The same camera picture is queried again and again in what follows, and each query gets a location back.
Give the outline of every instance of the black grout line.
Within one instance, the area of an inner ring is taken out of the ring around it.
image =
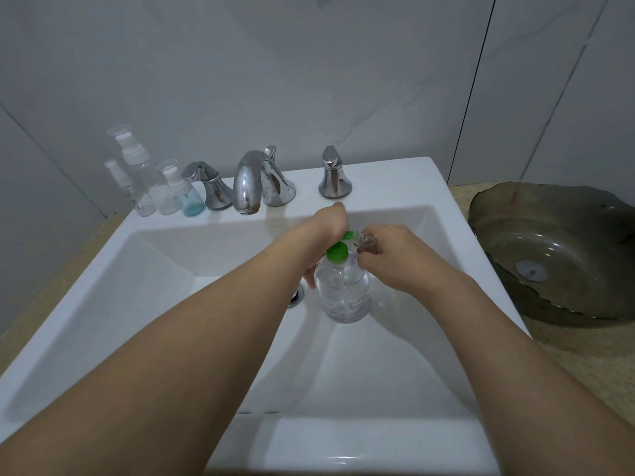
[[[51,157],[51,155],[46,150],[44,150],[44,147],[42,147],[39,143],[37,143],[37,140],[33,138],[33,136],[29,133],[29,131],[25,127],[23,127],[22,124],[15,117],[13,117],[11,112],[4,106],[4,103],[0,102],[0,108],[2,108],[2,111],[4,111],[4,113],[6,113],[6,115],[10,119],[12,119],[13,122],[18,127],[20,127],[20,130],[22,130],[26,134],[29,140],[36,145],[36,147],[55,166],[55,168],[57,168],[62,173],[62,175],[66,177],[66,179],[71,183],[71,185],[73,185],[73,187],[75,187],[80,192],[80,194],[82,194],[82,197],[84,197],[88,201],[88,203],[92,205],[92,207],[96,208],[96,210],[98,210],[98,212],[102,215],[103,218],[107,219],[106,214],[104,214],[102,210],[97,206],[97,204],[94,203],[89,196],[87,196],[87,194],[79,187],[79,185],[75,183],[75,181],[72,178],[70,178],[70,176],[64,171],[62,167],[60,167],[60,165]]]
[[[551,113],[549,114],[549,118],[547,119],[547,123],[545,124],[545,127],[542,129],[542,133],[540,134],[540,136],[538,137],[538,140],[536,141],[536,145],[534,146],[533,151],[531,152],[529,160],[527,160],[527,164],[525,164],[525,168],[523,169],[523,173],[520,175],[519,180],[522,180],[523,177],[525,176],[525,174],[527,173],[527,170],[529,169],[529,165],[531,164],[531,161],[533,160],[533,156],[536,155],[536,152],[538,151],[538,146],[540,145],[540,142],[542,142],[542,138],[544,137],[545,132],[547,131],[547,127],[549,127],[549,124],[551,123],[551,119],[553,118],[553,116],[554,116],[554,114],[556,112],[556,109],[558,108],[558,105],[560,104],[560,100],[562,100],[562,97],[565,94],[565,91],[567,91],[567,87],[569,86],[569,82],[571,81],[571,78],[573,77],[573,73],[575,72],[576,68],[578,68],[578,63],[580,63],[580,60],[582,59],[582,55],[584,53],[584,50],[587,49],[587,45],[589,43],[589,40],[593,36],[593,32],[595,31],[595,28],[598,25],[599,19],[602,16],[602,14],[604,13],[604,8],[607,7],[607,3],[608,3],[608,0],[604,0],[604,4],[602,5],[602,7],[599,10],[599,13],[598,13],[598,16],[596,18],[596,21],[593,23],[593,27],[591,27],[591,31],[589,32],[589,36],[587,37],[587,41],[584,42],[584,45],[582,46],[582,49],[580,50],[580,54],[578,55],[578,59],[573,64],[573,68],[571,69],[571,73],[569,73],[569,78],[567,78],[567,81],[565,82],[565,86],[562,88],[562,91],[560,92],[560,95],[558,96],[558,100],[556,100],[556,104],[554,105],[553,109],[551,110]]]
[[[491,11],[489,12],[489,19],[487,20],[487,26],[485,27],[485,35],[483,36],[483,45],[481,45],[481,52],[478,55],[478,61],[476,62],[476,69],[474,71],[474,78],[472,79],[472,86],[470,87],[470,95],[467,97],[467,103],[465,104],[465,112],[463,113],[463,121],[461,122],[461,129],[458,131],[458,137],[456,138],[456,147],[454,148],[454,155],[452,157],[452,163],[449,165],[448,179],[445,183],[449,183],[449,175],[452,174],[452,167],[454,167],[454,159],[456,159],[456,151],[458,150],[458,142],[461,140],[461,133],[463,132],[463,125],[465,124],[465,117],[467,116],[467,109],[470,106],[470,99],[472,98],[472,91],[474,90],[474,82],[476,81],[476,74],[478,73],[478,66],[481,63],[481,56],[483,56],[483,49],[485,48],[485,40],[487,40],[487,32],[489,30],[489,24],[491,23],[491,16],[494,14],[494,6],[496,0],[491,3]]]

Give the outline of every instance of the sink drain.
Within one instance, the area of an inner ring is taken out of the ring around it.
[[[516,270],[527,280],[543,282],[549,277],[549,272],[544,265],[533,260],[520,260],[516,262]]]
[[[289,303],[289,307],[297,306],[302,298],[304,297],[304,288],[302,286],[298,286],[298,290],[295,291],[293,297],[291,297],[291,302]]]

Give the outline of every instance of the wall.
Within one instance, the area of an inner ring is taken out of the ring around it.
[[[635,0],[609,0],[523,181],[591,185],[635,206]]]
[[[129,122],[156,159],[233,175],[431,156],[448,176],[493,0],[0,0],[0,99],[107,215]]]
[[[520,179],[605,0],[496,0],[450,184]]]
[[[0,335],[104,221],[0,110]]]

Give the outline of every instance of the hand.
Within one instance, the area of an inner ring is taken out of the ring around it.
[[[344,232],[346,232],[346,229],[349,226],[344,204],[336,202],[330,207],[318,210],[315,214],[313,214],[313,217],[305,222],[305,224],[312,225],[313,231],[321,233],[324,241],[322,244],[323,247],[319,250],[319,256],[304,272],[304,279],[307,281],[309,288],[314,289],[316,287],[316,264],[329,247],[335,245],[342,239]]]
[[[358,263],[386,286],[415,297],[428,297],[462,274],[405,225],[370,225],[380,253],[362,252]]]

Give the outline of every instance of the sink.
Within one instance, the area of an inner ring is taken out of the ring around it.
[[[527,331],[431,159],[346,174],[351,228],[407,225]],[[0,440],[165,310],[330,205],[318,193],[322,169],[284,175],[296,198],[252,216],[129,215],[0,378]],[[308,289],[287,310],[210,469],[499,472],[440,327],[412,297],[371,286],[371,313],[354,324],[329,319]]]

